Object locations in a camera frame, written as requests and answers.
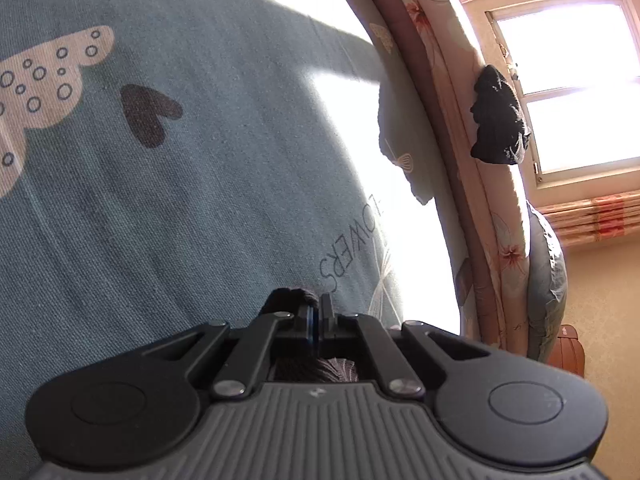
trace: window pane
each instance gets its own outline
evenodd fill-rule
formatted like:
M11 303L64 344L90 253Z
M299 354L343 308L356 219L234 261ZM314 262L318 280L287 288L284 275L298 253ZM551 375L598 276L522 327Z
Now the window pane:
M640 156L640 84L527 104L543 173Z
M557 6L498 24L525 94L640 75L634 40L618 5Z

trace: window frame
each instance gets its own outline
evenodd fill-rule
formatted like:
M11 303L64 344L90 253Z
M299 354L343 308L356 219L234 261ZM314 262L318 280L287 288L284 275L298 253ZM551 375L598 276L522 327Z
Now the window frame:
M636 48L636 54L640 60L640 20L634 8L632 0L533 0L529 2L513 4L505 7L499 7L497 9L485 11L485 16L489 21L491 29L493 31L495 41L500 48L502 56L511 75L511 82L513 84L516 95L522 104L523 114L531 132L529 137L530 153L533 163L533 173L535 184L537 188L545 188L549 186L558 186L564 184L570 184L574 182L580 182L582 180L589 180L592 178L599 178L603 176L612 176L616 174L628 173L632 171L640 171L640 156L634 158L626 158L622 160L614 160L610 162L603 162L592 166L583 166L580 168L570 168L568 170L557 170L543 173L541 171L542 165L540 164L540 156L538 153L538 147L536 145L535 132L532 128L531 119L527 104L530 102L540 101L553 97L560 97L563 95L569 95L572 93L580 92L592 87L564 87L555 88L549 90L542 90L538 92L532 92L525 94L522 91L522 85L517 78L517 69L511 59L508 51L508 45L502 31L500 30L498 21L508 18L516 18L526 14L539 12L540 10L551 9L557 6L575 5L579 3L585 4L615 4L621 7L626 22L631 32L631 37ZM640 76L630 79L640 84Z

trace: dark brown heart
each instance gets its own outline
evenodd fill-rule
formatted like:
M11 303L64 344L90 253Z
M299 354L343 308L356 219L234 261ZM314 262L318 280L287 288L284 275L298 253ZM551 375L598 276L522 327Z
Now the dark brown heart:
M131 133L146 148L157 148L164 142L164 128L158 116L173 120L182 117L178 101L145 86L124 85L120 99Z

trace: ribbed gray panel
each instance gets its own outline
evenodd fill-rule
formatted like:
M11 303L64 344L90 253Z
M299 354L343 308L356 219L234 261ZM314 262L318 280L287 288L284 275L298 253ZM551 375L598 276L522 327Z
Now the ribbed gray panel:
M499 471L444 440L424 408L380 397L370 383L267 383L249 400L212 406L175 452L125 472L43 464L31 480L602 480Z

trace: bed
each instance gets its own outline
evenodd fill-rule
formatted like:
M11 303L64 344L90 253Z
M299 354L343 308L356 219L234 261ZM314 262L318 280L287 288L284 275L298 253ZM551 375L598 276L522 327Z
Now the bed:
M2 478L39 384L277 286L526 352L522 183L468 154L453 0L0 2Z

